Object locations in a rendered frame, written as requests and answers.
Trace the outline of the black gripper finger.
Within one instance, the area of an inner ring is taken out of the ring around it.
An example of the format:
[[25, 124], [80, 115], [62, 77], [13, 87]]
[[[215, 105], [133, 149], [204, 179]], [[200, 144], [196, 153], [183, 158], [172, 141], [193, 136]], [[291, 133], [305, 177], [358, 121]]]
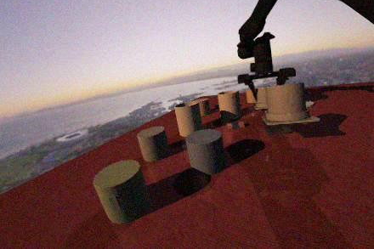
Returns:
[[248, 86], [251, 89], [251, 91], [252, 91], [252, 93], [254, 95], [255, 100], [258, 101], [258, 97], [256, 95], [256, 90], [255, 90], [255, 87], [254, 87], [254, 83], [253, 82], [252, 83], [248, 83], [248, 84], [244, 83], [244, 85]]
[[284, 85], [285, 82], [286, 82], [286, 80], [289, 80], [289, 77], [287, 77], [287, 78], [281, 78], [281, 79], [276, 78], [277, 85], [280, 85], [280, 86]]

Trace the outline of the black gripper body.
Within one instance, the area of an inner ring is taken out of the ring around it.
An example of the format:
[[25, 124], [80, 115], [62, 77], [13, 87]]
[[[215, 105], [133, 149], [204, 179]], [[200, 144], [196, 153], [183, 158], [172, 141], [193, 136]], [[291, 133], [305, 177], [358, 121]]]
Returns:
[[[255, 56], [254, 59], [255, 59], [256, 74], [249, 75], [247, 73], [247, 74], [239, 75], [238, 84], [252, 83], [252, 80], [260, 79], [260, 78], [270, 78], [270, 77], [277, 76], [279, 79], [281, 79], [281, 78], [296, 76], [295, 69], [289, 68], [289, 67], [280, 69], [280, 71], [274, 71], [273, 66], [272, 66], [271, 54], [262, 54], [259, 56]], [[267, 73], [270, 73], [270, 74], [267, 75]]]

